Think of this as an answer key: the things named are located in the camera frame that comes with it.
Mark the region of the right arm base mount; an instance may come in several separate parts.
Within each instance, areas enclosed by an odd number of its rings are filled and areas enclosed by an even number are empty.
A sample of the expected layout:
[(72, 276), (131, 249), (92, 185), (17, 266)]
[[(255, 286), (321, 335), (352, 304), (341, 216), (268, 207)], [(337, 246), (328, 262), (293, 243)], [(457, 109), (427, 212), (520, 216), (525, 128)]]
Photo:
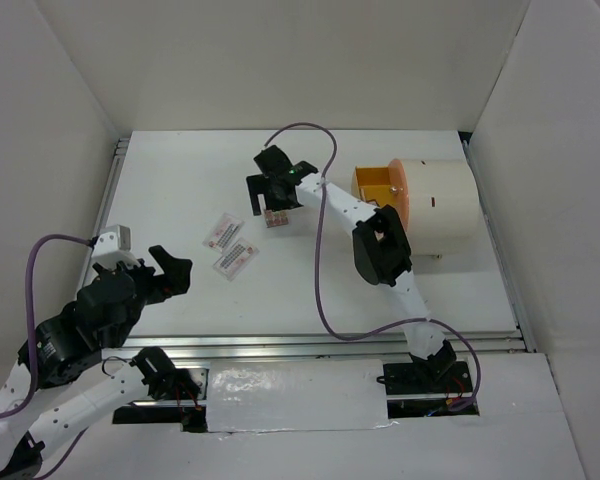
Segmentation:
[(385, 390), (390, 419), (477, 415), (482, 380), (479, 362), (474, 373), (467, 360), (454, 360), (440, 372), (415, 359), (385, 363), (376, 378)]

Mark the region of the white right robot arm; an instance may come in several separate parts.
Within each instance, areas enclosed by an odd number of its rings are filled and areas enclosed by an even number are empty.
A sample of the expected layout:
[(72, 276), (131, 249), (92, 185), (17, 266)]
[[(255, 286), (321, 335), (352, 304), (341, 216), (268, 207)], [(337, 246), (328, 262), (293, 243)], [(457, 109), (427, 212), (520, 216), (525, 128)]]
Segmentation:
[[(264, 148), (254, 157), (260, 172), (246, 178), (253, 214), (259, 200), (271, 211), (315, 207), (319, 211), (314, 252), (314, 298), (325, 330), (342, 342), (357, 342), (393, 328), (402, 328), (409, 356), (417, 364), (415, 379), (426, 391), (437, 391), (450, 378), (457, 356), (441, 322), (431, 318), (415, 282), (411, 247), (395, 208), (365, 203), (321, 176), (306, 161), (293, 164), (279, 147)], [(329, 324), (321, 299), (320, 263), (325, 215), (332, 213), (349, 234), (357, 273), (380, 288), (399, 319), (364, 334), (340, 334)]]

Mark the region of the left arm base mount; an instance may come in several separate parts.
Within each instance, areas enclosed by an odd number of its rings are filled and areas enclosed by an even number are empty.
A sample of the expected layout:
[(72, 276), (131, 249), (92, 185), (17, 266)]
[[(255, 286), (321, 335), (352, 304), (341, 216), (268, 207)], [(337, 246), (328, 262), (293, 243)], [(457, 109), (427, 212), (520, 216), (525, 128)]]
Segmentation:
[(171, 387), (157, 397), (147, 396), (116, 409), (113, 425), (170, 425), (181, 432), (207, 433), (207, 368), (177, 368)]

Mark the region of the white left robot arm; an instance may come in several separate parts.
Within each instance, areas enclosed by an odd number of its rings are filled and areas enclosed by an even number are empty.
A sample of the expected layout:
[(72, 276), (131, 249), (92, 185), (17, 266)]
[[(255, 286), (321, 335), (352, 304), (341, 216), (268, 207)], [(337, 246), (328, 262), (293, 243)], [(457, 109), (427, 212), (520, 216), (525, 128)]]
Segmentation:
[(157, 265), (123, 260), (94, 264), (92, 282), (53, 318), (41, 322), (21, 347), (0, 388), (0, 479), (34, 477), (45, 459), (72, 436), (114, 410), (150, 397), (176, 393), (193, 398), (198, 386), (175, 367), (157, 346), (141, 349), (99, 384), (59, 403), (79, 377), (120, 348), (142, 310), (191, 285), (193, 263), (156, 245), (149, 249)]

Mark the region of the orange drawer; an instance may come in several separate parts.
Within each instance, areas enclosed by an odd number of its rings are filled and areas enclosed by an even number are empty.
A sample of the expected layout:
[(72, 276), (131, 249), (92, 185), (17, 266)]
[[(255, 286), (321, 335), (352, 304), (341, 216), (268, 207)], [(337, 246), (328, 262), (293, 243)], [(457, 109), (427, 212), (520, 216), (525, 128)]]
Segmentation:
[(404, 229), (407, 229), (409, 221), (409, 188), (403, 161), (401, 159), (393, 159), (388, 164), (388, 173), (390, 193), (393, 197), (392, 206), (396, 209)]

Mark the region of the yellow drawer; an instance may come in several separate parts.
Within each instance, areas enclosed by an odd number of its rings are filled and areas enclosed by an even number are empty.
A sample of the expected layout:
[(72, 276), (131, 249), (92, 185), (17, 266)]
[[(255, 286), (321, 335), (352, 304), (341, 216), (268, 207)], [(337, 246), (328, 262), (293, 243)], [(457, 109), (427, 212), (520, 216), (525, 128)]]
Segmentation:
[(392, 204), (394, 194), (391, 187), (387, 167), (355, 167), (351, 193), (359, 200), (378, 207)]

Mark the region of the round-pan eyeshadow palette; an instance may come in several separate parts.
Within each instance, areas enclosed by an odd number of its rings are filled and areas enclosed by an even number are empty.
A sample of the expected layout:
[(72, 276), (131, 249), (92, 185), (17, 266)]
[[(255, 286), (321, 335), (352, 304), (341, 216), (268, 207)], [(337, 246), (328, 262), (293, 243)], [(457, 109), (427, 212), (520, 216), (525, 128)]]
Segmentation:
[(289, 224), (289, 217), (286, 210), (264, 212), (265, 225), (267, 228), (275, 228)]

